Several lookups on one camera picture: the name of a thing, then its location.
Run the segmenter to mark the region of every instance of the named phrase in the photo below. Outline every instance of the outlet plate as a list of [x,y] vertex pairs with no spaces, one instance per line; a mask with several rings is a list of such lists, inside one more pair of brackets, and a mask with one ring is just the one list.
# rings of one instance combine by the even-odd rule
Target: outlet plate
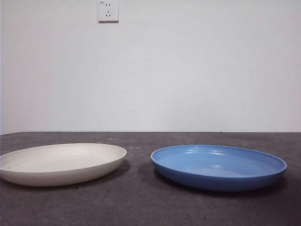
[[98,1],[98,22],[119,21],[119,0]]

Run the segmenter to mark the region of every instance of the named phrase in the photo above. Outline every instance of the dark countertop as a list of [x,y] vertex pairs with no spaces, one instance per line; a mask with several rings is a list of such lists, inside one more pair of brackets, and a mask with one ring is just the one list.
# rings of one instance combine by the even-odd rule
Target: dark countertop
[[[1,136],[1,154],[60,143],[124,147],[113,173],[59,187],[1,180],[1,226],[297,226],[301,222],[301,133],[26,132]],[[254,149],[287,162],[283,178],[251,192],[217,193],[178,185],[150,160],[158,148],[183,144]]]

